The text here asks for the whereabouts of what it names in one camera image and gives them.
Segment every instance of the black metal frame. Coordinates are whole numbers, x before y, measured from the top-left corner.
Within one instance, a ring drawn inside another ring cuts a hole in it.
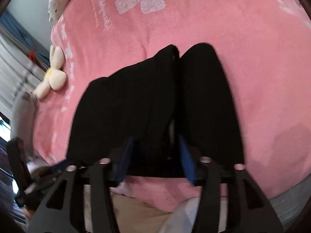
[[[54,170],[46,171],[36,180],[30,180],[29,186],[24,188],[29,173],[22,164],[16,163],[24,156],[22,143],[20,139],[12,140],[8,145],[8,155],[13,175],[17,177],[21,188],[18,197],[22,197],[24,203],[38,205],[28,232],[85,233],[83,185],[89,184],[93,232],[119,233],[109,188],[118,186],[121,181],[117,165],[127,151],[128,144],[112,152],[111,155],[119,155],[114,160],[106,159],[108,163],[95,162],[85,168],[80,168],[79,162],[61,163],[61,170],[56,170],[54,166]],[[192,233],[218,232],[221,183],[228,185],[225,233],[283,232],[270,202],[246,170],[223,167],[213,160],[204,162],[196,147],[187,148],[196,167],[195,184],[203,186]]]

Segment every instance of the pink bed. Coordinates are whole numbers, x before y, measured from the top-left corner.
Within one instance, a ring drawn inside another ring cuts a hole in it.
[[[65,52],[68,83],[38,109],[34,147],[49,164],[66,155],[75,109],[90,81],[169,44],[182,55],[207,42],[233,92],[247,168],[266,195],[275,197],[311,173],[311,22],[297,0],[72,0],[51,39]],[[140,181],[169,200],[163,182]],[[129,185],[135,183],[132,178]],[[181,197],[158,207],[169,211],[199,195],[185,180],[181,186]]]

